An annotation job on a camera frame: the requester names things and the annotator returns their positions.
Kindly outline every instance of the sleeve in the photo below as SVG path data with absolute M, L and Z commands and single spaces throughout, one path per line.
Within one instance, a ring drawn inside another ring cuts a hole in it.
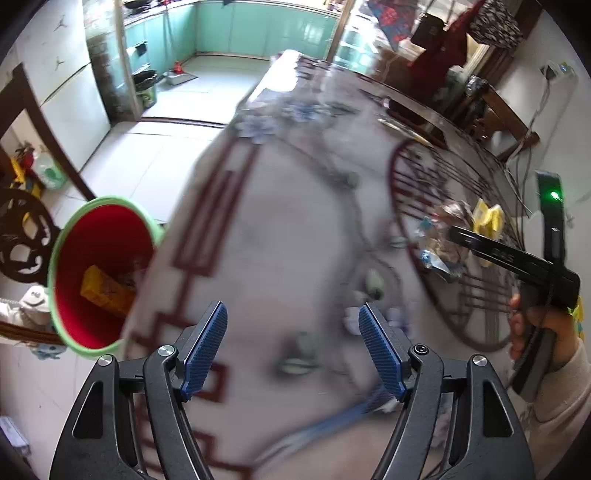
M 569 363 L 547 374 L 533 404 L 530 450 L 536 478 L 545 478 L 591 413 L 591 365 L 582 340 Z

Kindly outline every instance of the blue gripper pad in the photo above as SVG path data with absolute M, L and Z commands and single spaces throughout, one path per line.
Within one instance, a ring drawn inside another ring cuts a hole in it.
M 402 382 L 402 364 L 366 305 L 359 309 L 359 330 L 384 388 L 397 400 L 402 400 L 407 390 Z
M 212 366 L 217 349 L 222 343 L 227 326 L 228 311 L 226 306 L 220 303 L 187 358 L 184 380 L 180 387 L 183 401 L 188 401 L 203 388 L 205 378 Z

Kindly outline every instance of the yellow package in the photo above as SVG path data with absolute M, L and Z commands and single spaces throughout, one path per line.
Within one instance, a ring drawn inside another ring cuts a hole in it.
M 119 284 L 96 265 L 84 272 L 80 295 L 116 317 L 125 318 L 131 310 L 135 292 Z
M 505 224 L 505 212 L 503 212 L 500 205 L 488 208 L 484 200 L 478 199 L 472 216 L 474 218 L 474 226 L 472 227 L 474 233 L 479 233 L 493 240 L 498 240 L 501 237 Z M 491 265 L 489 261 L 482 259 L 480 259 L 480 264 L 483 267 Z
M 577 336 L 582 340 L 585 341 L 585 333 L 583 331 L 583 299 L 579 296 L 577 300 L 577 306 L 573 309 L 569 309 L 569 313 L 575 319 L 574 329 L 577 332 Z

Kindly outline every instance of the red cloth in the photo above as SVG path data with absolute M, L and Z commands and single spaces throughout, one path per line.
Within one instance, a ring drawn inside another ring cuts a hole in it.
M 449 29 L 409 65 L 417 98 L 431 98 L 445 82 L 449 68 L 466 63 L 468 27 L 485 1 L 478 0 L 470 10 L 456 18 Z

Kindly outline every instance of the green bowl rim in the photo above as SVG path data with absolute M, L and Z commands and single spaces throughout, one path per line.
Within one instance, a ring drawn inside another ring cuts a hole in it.
M 54 296 L 56 283 L 56 262 L 58 256 L 60 255 L 64 241 L 66 240 L 68 234 L 74 228 L 74 225 L 77 224 L 78 220 L 80 220 L 82 216 L 84 216 L 91 210 L 94 210 L 95 208 L 104 205 L 120 205 L 136 213 L 142 219 L 144 225 L 148 229 L 154 247 L 158 247 L 164 236 L 164 229 L 148 214 L 148 212 L 146 212 L 146 210 L 144 210 L 142 207 L 140 207 L 133 201 L 116 195 L 98 197 L 94 200 L 85 203 L 76 211 L 74 215 L 72 215 L 72 217 L 67 221 L 65 227 L 61 230 L 59 236 L 57 237 L 56 244 L 53 246 L 53 250 L 51 252 L 51 258 L 49 260 L 49 269 L 47 275 L 47 296 L 49 299 L 51 321 L 53 322 L 53 325 L 56 328 L 58 335 L 69 348 L 71 348 L 81 356 L 90 358 L 95 358 L 104 355 L 105 353 L 112 353 L 116 351 L 121 345 L 122 339 L 119 339 L 116 342 L 104 346 L 102 348 L 93 349 L 80 345 L 68 334 L 67 330 L 64 328 L 61 322 L 61 317 L 57 310 L 56 299 Z

